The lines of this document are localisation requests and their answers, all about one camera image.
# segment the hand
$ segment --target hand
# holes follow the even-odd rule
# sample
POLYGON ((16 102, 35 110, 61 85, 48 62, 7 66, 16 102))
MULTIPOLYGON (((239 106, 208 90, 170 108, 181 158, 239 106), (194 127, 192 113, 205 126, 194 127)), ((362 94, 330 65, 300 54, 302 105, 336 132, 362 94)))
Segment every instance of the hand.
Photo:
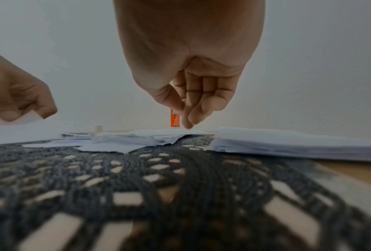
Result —
POLYGON ((114 0, 114 5, 135 82, 158 103, 178 110, 185 128, 228 105, 260 40, 264 0, 114 0))
POLYGON ((48 86, 0 56, 0 118, 13 121, 30 110, 43 118, 57 112, 48 86))

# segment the fingernail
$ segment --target fingernail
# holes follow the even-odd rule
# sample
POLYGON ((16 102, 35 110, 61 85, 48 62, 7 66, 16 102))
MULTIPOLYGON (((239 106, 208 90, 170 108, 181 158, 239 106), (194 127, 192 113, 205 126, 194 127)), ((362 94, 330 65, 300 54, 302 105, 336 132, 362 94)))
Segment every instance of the fingernail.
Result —
POLYGON ((5 121, 14 121, 20 117, 20 114, 15 111, 0 112, 0 118, 5 121))

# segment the dark gray crochet mat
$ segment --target dark gray crochet mat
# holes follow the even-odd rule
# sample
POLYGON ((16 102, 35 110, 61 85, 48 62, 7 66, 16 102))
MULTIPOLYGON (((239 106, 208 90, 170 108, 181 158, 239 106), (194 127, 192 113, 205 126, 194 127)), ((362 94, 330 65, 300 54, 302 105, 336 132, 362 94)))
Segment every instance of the dark gray crochet mat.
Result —
POLYGON ((371 217, 281 158, 0 146, 0 250, 371 250, 371 217))

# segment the orange box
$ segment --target orange box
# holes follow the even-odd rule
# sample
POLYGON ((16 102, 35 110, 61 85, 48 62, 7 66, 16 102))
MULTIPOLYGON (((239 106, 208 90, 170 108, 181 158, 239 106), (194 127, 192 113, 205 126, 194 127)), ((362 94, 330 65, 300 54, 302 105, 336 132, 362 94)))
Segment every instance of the orange box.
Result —
POLYGON ((180 127, 180 114, 170 109, 170 127, 180 127))

